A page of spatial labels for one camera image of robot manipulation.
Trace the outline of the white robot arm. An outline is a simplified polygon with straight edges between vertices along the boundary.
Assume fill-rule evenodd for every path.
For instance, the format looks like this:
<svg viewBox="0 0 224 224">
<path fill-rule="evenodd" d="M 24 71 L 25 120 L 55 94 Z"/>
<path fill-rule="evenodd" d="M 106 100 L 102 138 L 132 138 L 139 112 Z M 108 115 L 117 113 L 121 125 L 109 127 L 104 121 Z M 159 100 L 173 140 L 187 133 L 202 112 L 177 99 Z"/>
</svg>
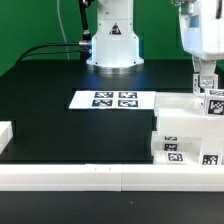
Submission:
<svg viewBox="0 0 224 224">
<path fill-rule="evenodd" d="M 192 55 L 194 83 L 216 88 L 216 62 L 224 59 L 224 0 L 171 0 L 179 8 L 183 49 Z M 98 0 L 98 29 L 87 64 L 107 71 L 141 65 L 133 31 L 133 0 Z"/>
</svg>

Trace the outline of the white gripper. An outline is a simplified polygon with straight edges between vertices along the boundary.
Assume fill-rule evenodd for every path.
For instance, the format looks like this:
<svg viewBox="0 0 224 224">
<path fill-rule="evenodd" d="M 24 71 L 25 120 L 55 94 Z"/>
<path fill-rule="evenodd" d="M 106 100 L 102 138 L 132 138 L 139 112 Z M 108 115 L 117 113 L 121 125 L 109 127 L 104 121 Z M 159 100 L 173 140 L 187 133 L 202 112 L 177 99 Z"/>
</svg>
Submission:
<svg viewBox="0 0 224 224">
<path fill-rule="evenodd" d="M 179 24 L 183 49 L 203 60 L 199 74 L 215 74 L 216 62 L 224 59 L 224 0 L 181 0 Z"/>
</svg>

